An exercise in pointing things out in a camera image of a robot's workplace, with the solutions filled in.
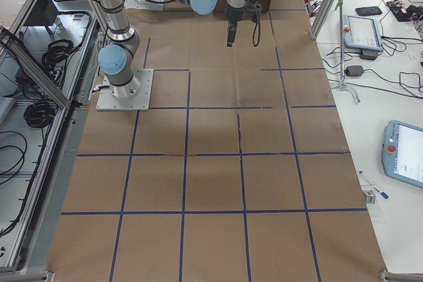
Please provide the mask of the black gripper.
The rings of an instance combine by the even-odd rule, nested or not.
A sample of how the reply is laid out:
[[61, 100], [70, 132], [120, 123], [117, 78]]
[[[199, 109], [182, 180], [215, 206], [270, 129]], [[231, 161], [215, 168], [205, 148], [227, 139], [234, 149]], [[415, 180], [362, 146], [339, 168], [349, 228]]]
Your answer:
[[235, 43], [237, 23], [244, 19], [246, 12], [247, 7], [226, 7], [225, 14], [228, 20], [227, 47], [232, 47]]

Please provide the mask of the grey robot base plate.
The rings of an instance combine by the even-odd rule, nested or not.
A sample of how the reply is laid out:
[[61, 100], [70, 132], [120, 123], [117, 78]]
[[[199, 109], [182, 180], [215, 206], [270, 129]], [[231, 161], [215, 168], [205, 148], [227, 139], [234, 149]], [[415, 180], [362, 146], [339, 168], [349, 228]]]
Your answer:
[[116, 87], [104, 77], [98, 96], [98, 111], [148, 111], [151, 100], [154, 69], [136, 69], [131, 82]]

